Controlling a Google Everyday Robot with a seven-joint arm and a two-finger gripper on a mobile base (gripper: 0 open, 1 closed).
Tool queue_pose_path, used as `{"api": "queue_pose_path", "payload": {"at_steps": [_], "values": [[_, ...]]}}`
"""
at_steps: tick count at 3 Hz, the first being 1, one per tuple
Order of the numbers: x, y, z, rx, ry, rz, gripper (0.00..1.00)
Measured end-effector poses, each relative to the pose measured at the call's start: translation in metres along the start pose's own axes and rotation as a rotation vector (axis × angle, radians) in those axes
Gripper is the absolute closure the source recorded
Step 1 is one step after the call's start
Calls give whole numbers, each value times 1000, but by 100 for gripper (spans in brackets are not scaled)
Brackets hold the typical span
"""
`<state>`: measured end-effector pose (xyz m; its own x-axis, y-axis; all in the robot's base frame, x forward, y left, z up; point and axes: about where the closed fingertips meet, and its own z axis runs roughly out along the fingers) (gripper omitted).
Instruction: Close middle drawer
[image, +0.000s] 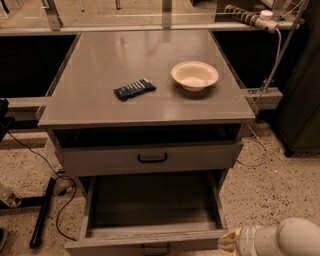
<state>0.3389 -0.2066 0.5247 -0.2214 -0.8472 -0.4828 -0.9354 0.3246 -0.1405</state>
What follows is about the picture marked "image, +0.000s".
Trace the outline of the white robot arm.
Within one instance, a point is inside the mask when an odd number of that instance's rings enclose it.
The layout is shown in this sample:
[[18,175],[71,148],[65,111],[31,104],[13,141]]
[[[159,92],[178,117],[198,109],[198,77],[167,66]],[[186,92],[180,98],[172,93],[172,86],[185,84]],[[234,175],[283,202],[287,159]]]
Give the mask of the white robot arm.
[[245,225],[223,235],[218,248],[227,256],[320,256],[320,226],[301,218]]

